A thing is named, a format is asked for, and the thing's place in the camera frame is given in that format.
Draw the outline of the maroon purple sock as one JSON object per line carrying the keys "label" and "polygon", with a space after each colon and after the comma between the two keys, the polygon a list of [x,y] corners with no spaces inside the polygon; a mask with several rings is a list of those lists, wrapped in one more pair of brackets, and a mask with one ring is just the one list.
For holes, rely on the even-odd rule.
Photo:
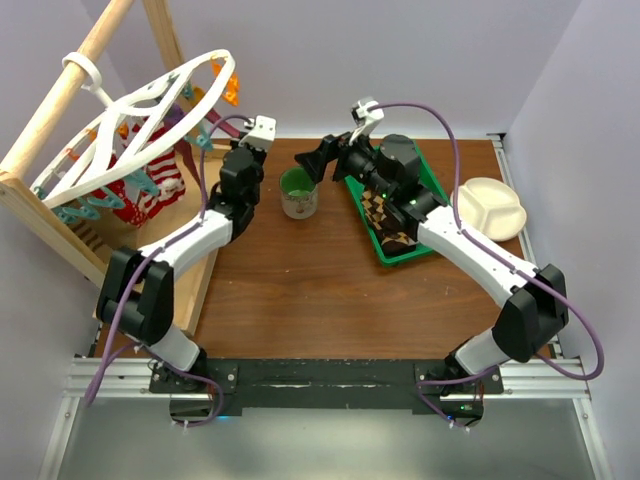
{"label": "maroon purple sock", "polygon": [[[183,117],[185,112],[178,104],[173,104],[166,113],[163,124],[167,130],[173,128]],[[221,119],[221,115],[211,109],[205,118],[198,124],[196,136],[186,135],[175,145],[175,149],[182,156],[183,163],[196,182],[199,182],[199,173],[192,154],[192,146],[197,146],[202,151],[212,151],[214,146],[210,139],[210,130],[213,124]]]}

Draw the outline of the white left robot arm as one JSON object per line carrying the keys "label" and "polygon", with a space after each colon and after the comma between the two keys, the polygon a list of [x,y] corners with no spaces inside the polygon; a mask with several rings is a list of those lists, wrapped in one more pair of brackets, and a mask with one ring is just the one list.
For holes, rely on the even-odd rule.
{"label": "white left robot arm", "polygon": [[96,306],[96,317],[138,341],[173,367],[171,378],[185,392],[207,380],[204,350],[173,324],[174,284],[200,259],[238,238],[260,201],[264,163],[273,137],[251,131],[224,158],[219,181],[204,209],[174,233],[139,250],[113,252]]}

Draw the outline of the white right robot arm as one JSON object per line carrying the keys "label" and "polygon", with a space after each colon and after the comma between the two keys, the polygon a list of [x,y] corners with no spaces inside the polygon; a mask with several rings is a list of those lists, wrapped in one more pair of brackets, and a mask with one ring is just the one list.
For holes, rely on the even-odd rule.
{"label": "white right robot arm", "polygon": [[469,392],[491,368],[509,360],[525,363],[568,323],[563,273],[538,268],[511,255],[465,223],[451,205],[420,178],[422,155],[413,140],[391,134],[374,147],[361,136],[328,135],[296,163],[318,183],[327,165],[334,181],[350,177],[380,198],[392,232],[441,254],[479,284],[500,307],[493,327],[471,337],[445,359],[443,382]]}

